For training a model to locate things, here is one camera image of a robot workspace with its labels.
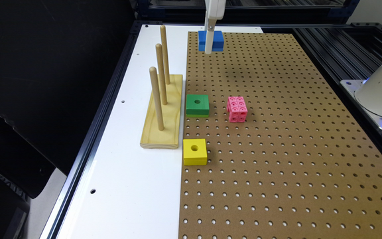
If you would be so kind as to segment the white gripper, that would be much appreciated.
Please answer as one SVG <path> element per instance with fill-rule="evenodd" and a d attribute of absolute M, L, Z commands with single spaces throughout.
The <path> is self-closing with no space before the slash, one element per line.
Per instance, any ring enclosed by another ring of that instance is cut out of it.
<path fill-rule="evenodd" d="M 204 29 L 206 31 L 205 53 L 212 53 L 216 19 L 223 19 L 226 0 L 205 0 L 206 17 Z"/>

